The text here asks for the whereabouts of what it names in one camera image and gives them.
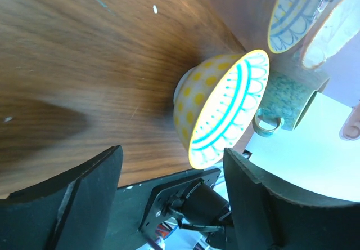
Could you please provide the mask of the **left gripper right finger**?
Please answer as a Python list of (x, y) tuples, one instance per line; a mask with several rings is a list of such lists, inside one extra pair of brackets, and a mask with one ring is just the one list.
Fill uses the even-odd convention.
[(224, 176), (240, 249), (359, 249), (359, 203), (305, 190), (233, 149)]

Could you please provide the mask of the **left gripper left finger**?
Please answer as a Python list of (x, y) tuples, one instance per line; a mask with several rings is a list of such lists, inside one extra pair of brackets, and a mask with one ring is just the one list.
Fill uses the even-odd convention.
[(122, 162), (112, 146), (1, 199), (1, 249), (102, 249)]

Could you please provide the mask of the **yellow dotted blue bowl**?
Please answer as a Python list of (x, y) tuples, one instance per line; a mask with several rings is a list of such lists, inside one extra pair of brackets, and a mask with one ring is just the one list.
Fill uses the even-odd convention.
[(269, 76), (264, 50), (216, 55), (187, 71), (173, 96), (176, 133), (192, 168), (205, 169), (236, 145), (263, 98)]

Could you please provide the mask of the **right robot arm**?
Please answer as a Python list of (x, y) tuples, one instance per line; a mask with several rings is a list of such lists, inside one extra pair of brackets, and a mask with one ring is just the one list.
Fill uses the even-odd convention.
[(240, 207), (211, 187), (212, 181), (188, 177), (153, 188), (141, 232), (150, 235), (159, 223), (174, 218), (180, 229), (197, 231), (216, 249), (251, 249), (241, 230)]

